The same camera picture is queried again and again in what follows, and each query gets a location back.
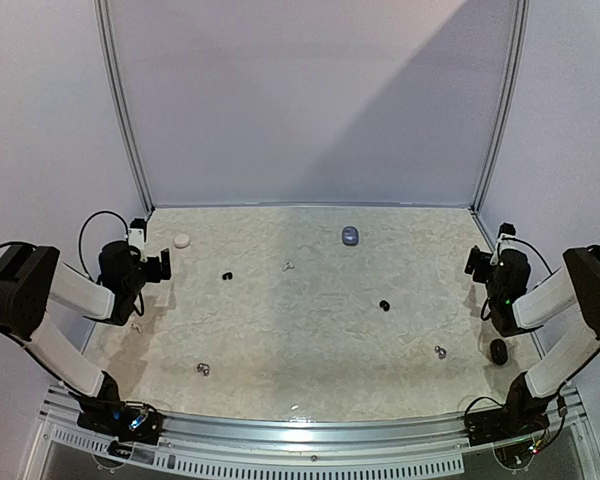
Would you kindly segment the aluminium frame post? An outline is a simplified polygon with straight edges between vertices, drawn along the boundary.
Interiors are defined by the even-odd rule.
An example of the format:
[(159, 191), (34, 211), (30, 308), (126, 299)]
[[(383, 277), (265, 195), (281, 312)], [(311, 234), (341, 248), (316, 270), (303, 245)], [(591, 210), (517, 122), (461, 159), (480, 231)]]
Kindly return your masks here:
[(131, 113), (124, 91), (120, 62), (114, 39), (111, 4), (109, 1), (95, 0), (94, 7), (106, 76), (123, 148), (142, 208), (145, 214), (150, 216), (155, 209), (155, 205), (150, 192), (147, 174), (142, 164), (140, 150), (132, 125)]
[(506, 54), (500, 95), (496, 110), (496, 118), (484, 165), (478, 177), (473, 200), (470, 205), (470, 210), (474, 215), (478, 215), (484, 205), (491, 178), (495, 170), (499, 150), (504, 139), (508, 116), (514, 97), (517, 76), (520, 69), (528, 13), (529, 2), (527, 0), (515, 2), (514, 16), (512, 20), (508, 50)]

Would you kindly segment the right aluminium frame post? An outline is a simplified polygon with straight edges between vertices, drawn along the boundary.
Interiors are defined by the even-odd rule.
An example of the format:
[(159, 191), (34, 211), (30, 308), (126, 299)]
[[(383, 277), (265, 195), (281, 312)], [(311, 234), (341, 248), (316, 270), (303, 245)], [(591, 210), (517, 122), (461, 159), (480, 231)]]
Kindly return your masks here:
[(495, 170), (499, 150), (504, 139), (508, 116), (514, 97), (517, 76), (520, 69), (528, 13), (529, 2), (527, 0), (515, 2), (514, 16), (512, 20), (508, 50), (506, 54), (500, 95), (496, 110), (496, 118), (484, 165), (478, 177), (473, 200), (470, 205), (470, 210), (474, 215), (478, 215), (484, 205), (491, 178)]

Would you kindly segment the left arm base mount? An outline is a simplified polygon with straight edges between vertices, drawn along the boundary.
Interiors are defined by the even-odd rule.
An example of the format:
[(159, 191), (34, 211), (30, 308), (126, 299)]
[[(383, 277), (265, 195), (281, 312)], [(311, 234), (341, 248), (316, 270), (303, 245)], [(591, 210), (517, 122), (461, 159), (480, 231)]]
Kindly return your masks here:
[(165, 416), (141, 402), (112, 402), (83, 399), (77, 425), (83, 429), (115, 437), (119, 442), (157, 445)]

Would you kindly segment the black oval charging case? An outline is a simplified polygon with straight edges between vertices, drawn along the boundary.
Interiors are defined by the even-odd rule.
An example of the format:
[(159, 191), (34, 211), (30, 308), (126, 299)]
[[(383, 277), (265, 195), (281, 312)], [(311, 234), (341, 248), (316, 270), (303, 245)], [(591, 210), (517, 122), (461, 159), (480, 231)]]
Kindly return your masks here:
[(507, 344), (502, 339), (494, 339), (489, 344), (491, 361), (497, 366), (504, 366), (509, 359)]

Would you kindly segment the aluminium front rail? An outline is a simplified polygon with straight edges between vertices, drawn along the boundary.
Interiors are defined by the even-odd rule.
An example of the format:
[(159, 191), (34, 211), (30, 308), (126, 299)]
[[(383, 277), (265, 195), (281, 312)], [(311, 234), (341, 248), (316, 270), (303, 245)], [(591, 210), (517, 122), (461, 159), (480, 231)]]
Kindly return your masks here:
[(256, 421), (166, 414), (156, 445), (119, 444), (77, 424), (50, 389), (29, 479), (600, 479), (578, 394), (548, 429), (474, 445), (460, 412), (367, 422)]

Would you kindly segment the white round charging case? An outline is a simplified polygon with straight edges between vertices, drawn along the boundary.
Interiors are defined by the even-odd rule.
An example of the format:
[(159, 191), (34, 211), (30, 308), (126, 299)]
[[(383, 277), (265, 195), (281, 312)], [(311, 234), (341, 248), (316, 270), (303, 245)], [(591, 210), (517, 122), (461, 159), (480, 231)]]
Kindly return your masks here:
[(184, 249), (190, 245), (190, 236), (184, 233), (176, 235), (173, 239), (174, 246), (177, 249)]

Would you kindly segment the purple earbud charging case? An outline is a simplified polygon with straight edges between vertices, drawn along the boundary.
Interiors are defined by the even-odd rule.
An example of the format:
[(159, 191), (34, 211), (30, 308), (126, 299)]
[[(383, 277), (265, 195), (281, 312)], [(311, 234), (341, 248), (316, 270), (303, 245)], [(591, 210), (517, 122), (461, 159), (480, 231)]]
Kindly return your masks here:
[(345, 226), (341, 232), (341, 241), (345, 246), (357, 246), (360, 241), (358, 229), (354, 226)]

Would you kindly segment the left aluminium frame post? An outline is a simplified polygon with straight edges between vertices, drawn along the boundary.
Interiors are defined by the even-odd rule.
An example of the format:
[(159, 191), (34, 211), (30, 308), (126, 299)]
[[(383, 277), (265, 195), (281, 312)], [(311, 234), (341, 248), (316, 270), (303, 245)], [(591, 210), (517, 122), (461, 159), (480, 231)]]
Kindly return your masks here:
[(147, 174), (142, 164), (140, 150), (132, 125), (131, 113), (124, 91), (120, 62), (114, 39), (111, 4), (109, 1), (95, 0), (94, 7), (106, 76), (123, 148), (142, 208), (145, 214), (150, 216), (155, 209), (155, 205), (150, 192)]

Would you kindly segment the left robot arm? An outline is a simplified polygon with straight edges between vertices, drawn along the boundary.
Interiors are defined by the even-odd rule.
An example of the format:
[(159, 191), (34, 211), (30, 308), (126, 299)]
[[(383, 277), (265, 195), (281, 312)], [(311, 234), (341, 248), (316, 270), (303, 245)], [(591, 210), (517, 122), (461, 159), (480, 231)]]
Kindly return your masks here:
[(170, 280), (171, 255), (164, 249), (149, 257), (137, 246), (114, 241), (102, 248), (99, 264), (101, 275), (92, 281), (61, 261), (53, 246), (0, 244), (0, 334), (72, 394), (106, 433), (118, 434), (129, 415), (116, 381), (65, 337), (50, 319), (48, 305), (123, 326), (132, 315), (143, 314), (146, 284)]

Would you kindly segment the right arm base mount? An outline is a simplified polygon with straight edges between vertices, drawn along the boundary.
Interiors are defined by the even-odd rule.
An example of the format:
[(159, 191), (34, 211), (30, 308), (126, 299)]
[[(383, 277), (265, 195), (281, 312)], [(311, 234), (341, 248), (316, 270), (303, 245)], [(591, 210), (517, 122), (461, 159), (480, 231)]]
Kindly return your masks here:
[(463, 422), (471, 446), (543, 433), (550, 425), (546, 413), (512, 420), (502, 407), (466, 412)]

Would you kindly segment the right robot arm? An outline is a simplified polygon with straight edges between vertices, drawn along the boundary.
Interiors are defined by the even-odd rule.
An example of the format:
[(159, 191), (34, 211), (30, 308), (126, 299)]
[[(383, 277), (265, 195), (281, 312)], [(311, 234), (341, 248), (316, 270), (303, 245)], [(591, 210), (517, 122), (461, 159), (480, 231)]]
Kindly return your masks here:
[(529, 289), (527, 255), (504, 237), (493, 252), (475, 246), (465, 273), (487, 292), (487, 319), (503, 337), (538, 330), (554, 317), (576, 307), (576, 318), (552, 349), (510, 385), (497, 427), (517, 436), (546, 410), (561, 388), (600, 352), (600, 245), (566, 250), (563, 265)]

